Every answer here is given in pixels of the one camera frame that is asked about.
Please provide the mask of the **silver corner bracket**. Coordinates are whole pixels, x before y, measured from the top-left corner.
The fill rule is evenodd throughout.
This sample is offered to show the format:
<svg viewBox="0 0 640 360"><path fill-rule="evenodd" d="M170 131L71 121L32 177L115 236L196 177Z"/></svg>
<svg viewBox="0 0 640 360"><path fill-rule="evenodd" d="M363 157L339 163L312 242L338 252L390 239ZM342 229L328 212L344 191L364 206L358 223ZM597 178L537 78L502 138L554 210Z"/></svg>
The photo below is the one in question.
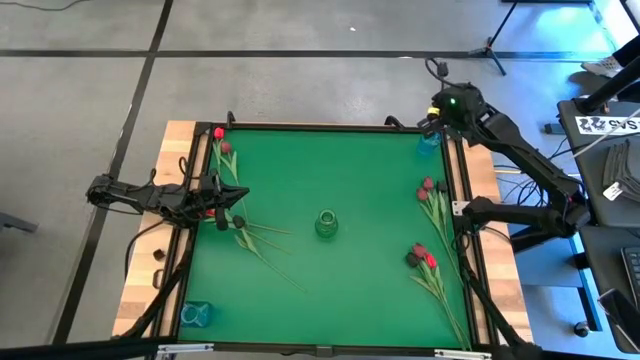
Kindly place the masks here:
<svg viewBox="0 0 640 360"><path fill-rule="evenodd" d="M178 355L185 353L212 352L215 349L213 343L198 344L163 344L157 347L157 355Z"/></svg>
<svg viewBox="0 0 640 360"><path fill-rule="evenodd" d="M492 360L491 353L450 349L435 349L434 357L446 360Z"/></svg>

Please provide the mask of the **stack of dark grey pads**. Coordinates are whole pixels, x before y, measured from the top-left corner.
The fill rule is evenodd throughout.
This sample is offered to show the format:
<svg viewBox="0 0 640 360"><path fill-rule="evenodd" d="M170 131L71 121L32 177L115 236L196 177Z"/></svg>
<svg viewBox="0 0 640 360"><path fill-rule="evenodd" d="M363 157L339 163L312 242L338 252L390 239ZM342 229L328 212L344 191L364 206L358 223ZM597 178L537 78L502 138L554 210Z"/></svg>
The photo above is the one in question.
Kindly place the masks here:
<svg viewBox="0 0 640 360"><path fill-rule="evenodd" d="M603 171L604 190L614 182L623 189L620 196L640 204L640 142L624 140L608 148Z"/></svg>

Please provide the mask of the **person's leg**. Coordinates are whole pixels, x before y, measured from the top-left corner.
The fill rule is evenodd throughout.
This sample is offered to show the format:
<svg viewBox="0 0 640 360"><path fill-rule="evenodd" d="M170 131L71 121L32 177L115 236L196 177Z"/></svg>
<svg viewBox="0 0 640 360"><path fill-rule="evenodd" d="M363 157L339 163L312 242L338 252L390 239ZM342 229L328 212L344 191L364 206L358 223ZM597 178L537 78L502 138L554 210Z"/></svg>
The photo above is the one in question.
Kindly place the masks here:
<svg viewBox="0 0 640 360"><path fill-rule="evenodd" d="M640 34L616 50L612 57L621 67L626 67L637 57L640 57Z"/></svg>

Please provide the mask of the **grey keyboard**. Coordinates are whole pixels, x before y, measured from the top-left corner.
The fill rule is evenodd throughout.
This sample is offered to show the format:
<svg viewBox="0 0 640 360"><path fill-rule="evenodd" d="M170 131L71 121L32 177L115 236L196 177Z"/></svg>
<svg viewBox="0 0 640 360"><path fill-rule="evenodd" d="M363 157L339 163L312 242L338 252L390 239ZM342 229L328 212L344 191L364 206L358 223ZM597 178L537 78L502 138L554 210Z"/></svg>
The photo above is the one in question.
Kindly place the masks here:
<svg viewBox="0 0 640 360"><path fill-rule="evenodd" d="M636 307L640 309L640 247L624 247L621 254Z"/></svg>

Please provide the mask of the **pale blue glass vase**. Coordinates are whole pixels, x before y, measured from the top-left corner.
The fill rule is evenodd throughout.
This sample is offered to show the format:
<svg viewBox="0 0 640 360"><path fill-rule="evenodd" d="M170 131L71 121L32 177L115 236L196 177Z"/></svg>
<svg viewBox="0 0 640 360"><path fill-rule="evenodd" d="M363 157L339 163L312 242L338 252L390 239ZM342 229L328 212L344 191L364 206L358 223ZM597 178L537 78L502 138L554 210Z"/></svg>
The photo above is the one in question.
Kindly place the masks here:
<svg viewBox="0 0 640 360"><path fill-rule="evenodd" d="M188 301L180 312L180 323L182 327L206 328L211 324L212 316L213 306L209 302Z"/></svg>

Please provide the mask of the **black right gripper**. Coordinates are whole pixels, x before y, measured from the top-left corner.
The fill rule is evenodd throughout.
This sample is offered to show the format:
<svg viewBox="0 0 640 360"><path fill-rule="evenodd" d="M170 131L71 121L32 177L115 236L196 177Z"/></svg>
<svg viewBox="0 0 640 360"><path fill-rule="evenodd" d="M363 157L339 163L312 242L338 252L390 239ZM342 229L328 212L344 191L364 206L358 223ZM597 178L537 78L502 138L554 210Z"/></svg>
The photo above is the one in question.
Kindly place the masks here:
<svg viewBox="0 0 640 360"><path fill-rule="evenodd" d="M439 127L433 131L432 120L428 117L418 122L423 134L432 134L444 138L445 127L456 131L472 130L479 118L485 115L485 100L481 91L471 85L454 84L436 93L432 98L432 107L439 110L436 123Z"/></svg>

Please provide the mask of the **person's foot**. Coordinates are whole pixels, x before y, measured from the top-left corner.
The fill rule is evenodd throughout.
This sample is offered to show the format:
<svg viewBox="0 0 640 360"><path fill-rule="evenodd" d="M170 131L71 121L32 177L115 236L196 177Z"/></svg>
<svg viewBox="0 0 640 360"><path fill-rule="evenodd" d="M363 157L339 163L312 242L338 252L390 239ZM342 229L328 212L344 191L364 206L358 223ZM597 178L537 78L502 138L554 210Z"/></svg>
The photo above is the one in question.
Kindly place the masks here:
<svg viewBox="0 0 640 360"><path fill-rule="evenodd" d="M613 78L623 69L623 66L613 56L609 56L598 61L583 62L581 68L597 76Z"/></svg>

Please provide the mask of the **black diagonal frame strut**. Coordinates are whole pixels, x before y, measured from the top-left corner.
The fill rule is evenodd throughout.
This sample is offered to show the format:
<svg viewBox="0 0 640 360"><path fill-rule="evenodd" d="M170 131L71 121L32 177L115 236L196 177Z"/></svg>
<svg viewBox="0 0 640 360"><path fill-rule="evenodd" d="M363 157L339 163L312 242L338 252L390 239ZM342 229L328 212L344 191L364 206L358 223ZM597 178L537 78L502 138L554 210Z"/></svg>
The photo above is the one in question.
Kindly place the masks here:
<svg viewBox="0 0 640 360"><path fill-rule="evenodd" d="M193 258L193 241L187 242L180 262L174 272L168 277L166 283L162 285L147 309L134 322L131 328L120 335L121 338L141 338L149 325L158 316L164 314L164 307L167 300L177 284L183 285L188 278L190 264Z"/></svg>
<svg viewBox="0 0 640 360"><path fill-rule="evenodd" d="M469 285L479 298L488 318L494 322L499 332L507 342L506 345L486 345L485 349L492 354L492 360L544 360L544 351L537 345L526 342L507 322L497 305L493 302L487 290L482 286L476 273L471 268L466 255L462 238L465 234L458 234L454 243L459 257L460 273L463 283Z"/></svg>

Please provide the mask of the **black horizontal frame beam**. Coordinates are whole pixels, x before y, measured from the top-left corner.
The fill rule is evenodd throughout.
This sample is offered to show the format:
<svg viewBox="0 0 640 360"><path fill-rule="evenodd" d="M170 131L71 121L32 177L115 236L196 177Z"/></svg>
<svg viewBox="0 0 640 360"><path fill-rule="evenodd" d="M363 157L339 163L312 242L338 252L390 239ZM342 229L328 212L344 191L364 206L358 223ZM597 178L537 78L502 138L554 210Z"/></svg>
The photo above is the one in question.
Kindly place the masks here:
<svg viewBox="0 0 640 360"><path fill-rule="evenodd" d="M102 341L0 349L0 360L129 360L156 355L175 337L118 338Z"/></svg>

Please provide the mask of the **grey chair foot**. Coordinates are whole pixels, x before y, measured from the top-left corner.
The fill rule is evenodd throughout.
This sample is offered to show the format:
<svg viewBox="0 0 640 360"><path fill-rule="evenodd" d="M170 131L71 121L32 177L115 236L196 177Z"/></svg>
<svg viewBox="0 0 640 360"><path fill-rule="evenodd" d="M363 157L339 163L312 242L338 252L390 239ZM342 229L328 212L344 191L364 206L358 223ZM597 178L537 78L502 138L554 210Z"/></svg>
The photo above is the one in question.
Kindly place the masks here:
<svg viewBox="0 0 640 360"><path fill-rule="evenodd" d="M38 225L7 213L0 212L0 230L3 230L4 228L13 228L26 233L34 233L37 231Z"/></svg>

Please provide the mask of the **white printed label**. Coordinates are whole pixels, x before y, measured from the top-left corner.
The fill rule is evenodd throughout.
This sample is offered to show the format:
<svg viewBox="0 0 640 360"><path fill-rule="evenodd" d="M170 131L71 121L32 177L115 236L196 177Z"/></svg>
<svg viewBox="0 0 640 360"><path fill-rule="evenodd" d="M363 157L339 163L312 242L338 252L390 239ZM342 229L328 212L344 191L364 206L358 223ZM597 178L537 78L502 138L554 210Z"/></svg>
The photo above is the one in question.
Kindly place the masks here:
<svg viewBox="0 0 640 360"><path fill-rule="evenodd" d="M630 118L626 123L625 117L575 116L574 119L579 133L583 135L620 136L640 132L640 117Z"/></svg>

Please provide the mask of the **black phone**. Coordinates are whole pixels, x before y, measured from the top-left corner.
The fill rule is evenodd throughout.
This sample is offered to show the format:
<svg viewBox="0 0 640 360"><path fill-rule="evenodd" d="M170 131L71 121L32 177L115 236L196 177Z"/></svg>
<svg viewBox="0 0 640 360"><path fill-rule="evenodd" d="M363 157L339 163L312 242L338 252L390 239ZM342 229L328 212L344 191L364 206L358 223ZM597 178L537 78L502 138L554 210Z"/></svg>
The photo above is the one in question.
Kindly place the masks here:
<svg viewBox="0 0 640 360"><path fill-rule="evenodd" d="M635 352L640 353L640 311L617 289L610 289L598 303Z"/></svg>

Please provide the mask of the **black slanted pole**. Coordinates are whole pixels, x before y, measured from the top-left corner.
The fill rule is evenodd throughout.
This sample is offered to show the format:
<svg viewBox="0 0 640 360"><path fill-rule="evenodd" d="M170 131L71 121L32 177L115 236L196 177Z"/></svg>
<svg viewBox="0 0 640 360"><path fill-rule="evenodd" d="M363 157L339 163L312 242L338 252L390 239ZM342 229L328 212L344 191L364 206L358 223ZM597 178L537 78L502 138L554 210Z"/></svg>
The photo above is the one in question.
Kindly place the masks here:
<svg viewBox="0 0 640 360"><path fill-rule="evenodd" d="M636 57L587 98L575 100L576 108L583 114L596 112L638 79L640 79L640 57Z"/></svg>

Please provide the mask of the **teal blue glass vase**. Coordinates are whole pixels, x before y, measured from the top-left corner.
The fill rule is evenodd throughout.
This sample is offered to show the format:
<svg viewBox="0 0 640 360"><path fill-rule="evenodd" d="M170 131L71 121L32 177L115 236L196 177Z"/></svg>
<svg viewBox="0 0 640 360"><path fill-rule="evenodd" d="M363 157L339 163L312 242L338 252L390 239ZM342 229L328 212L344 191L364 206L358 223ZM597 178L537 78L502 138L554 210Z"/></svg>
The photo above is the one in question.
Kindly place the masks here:
<svg viewBox="0 0 640 360"><path fill-rule="evenodd" d="M442 137L434 132L429 135L421 135L417 144L417 152L422 156L429 156L441 147Z"/></svg>

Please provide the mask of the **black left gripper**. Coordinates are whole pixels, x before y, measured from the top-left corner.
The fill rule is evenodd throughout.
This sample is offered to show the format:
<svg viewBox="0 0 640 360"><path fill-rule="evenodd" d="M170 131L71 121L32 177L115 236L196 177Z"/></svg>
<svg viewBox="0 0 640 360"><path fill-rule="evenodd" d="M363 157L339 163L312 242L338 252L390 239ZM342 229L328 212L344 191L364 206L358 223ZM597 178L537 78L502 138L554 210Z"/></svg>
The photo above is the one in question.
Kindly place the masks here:
<svg viewBox="0 0 640 360"><path fill-rule="evenodd" d="M199 218L205 218L205 212L210 209L216 209L220 206L218 205L210 205L210 202L216 202L219 195L221 194L220 190L220 175L218 172L213 172L209 175L202 175L199 179L198 185L198 195L199 195ZM228 184L222 185L222 194L223 196L223 207L231 208L238 201L242 200L249 193L249 189L247 187L242 186L233 186Z"/></svg>

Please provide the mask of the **black desk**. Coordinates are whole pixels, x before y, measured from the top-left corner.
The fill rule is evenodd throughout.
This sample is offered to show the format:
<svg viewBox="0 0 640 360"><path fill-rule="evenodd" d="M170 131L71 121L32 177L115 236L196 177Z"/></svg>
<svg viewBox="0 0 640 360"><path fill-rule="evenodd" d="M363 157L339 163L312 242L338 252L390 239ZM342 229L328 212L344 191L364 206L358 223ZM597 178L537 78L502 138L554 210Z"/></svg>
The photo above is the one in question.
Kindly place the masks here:
<svg viewBox="0 0 640 360"><path fill-rule="evenodd" d="M587 268L594 277L599 297L610 289L617 289L636 307L621 250L624 247L640 247L640 233L623 228L587 226L580 231L580 237ZM615 328L610 318L609 324L618 349L623 353L640 355Z"/></svg>
<svg viewBox="0 0 640 360"><path fill-rule="evenodd" d="M580 113L573 101L559 102L558 111L560 123L568 135L570 155L577 153L575 147L587 145L605 133L605 130L595 130L590 117ZM608 148L625 140L640 144L640 115L635 115L632 121L636 123L636 129L627 127L626 132L638 132L638 135L614 140L609 136L575 159L590 202L593 222L599 226L640 228L640 203L622 195L610 201L603 195L603 174Z"/></svg>

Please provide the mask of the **green glass vase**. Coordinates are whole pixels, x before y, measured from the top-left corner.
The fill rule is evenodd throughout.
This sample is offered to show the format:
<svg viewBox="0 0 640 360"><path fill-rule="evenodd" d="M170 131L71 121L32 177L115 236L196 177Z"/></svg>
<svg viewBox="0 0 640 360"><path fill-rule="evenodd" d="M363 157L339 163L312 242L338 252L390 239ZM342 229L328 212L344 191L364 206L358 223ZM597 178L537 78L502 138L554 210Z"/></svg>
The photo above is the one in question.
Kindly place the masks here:
<svg viewBox="0 0 640 360"><path fill-rule="evenodd" d="M320 211L316 222L316 234L322 238L331 238L338 231L338 219L335 212L331 209L323 209Z"/></svg>

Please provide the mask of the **black tripod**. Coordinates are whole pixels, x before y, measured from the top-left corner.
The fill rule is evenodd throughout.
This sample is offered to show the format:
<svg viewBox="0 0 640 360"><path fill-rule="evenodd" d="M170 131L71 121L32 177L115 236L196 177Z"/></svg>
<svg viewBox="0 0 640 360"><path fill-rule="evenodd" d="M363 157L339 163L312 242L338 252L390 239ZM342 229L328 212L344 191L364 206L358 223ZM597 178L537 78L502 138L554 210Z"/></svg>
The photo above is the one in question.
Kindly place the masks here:
<svg viewBox="0 0 640 360"><path fill-rule="evenodd" d="M508 3L511 4L508 12L506 13L506 15L503 17L500 25L498 26L498 28L495 30L495 32L489 36L482 47L480 48L476 48L473 50L470 50L467 55L469 58L472 59L479 59L479 58L486 58L491 60L495 66L497 67L499 73L501 76L506 76L507 73L504 69L504 67L501 64L500 59L497 56L497 53L494 51L493 47L494 47L494 43L496 42L497 38L499 37L499 35L501 34L502 30L504 29L506 23L508 22L508 20L510 19L510 17L512 16L513 12L515 11L519 0L507 0Z"/></svg>

